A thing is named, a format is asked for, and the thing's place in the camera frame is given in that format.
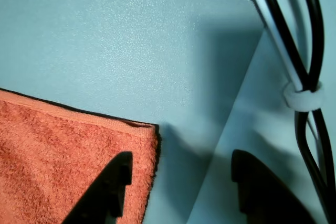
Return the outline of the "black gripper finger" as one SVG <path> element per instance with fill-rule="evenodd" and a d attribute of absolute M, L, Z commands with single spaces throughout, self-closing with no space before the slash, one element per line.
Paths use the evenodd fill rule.
<path fill-rule="evenodd" d="M 233 151 L 231 177 L 248 223 L 315 223 L 301 201 L 251 153 Z"/>
<path fill-rule="evenodd" d="M 123 216 L 125 188 L 132 184 L 132 152 L 120 152 L 101 171 L 63 223 L 116 223 Z"/>

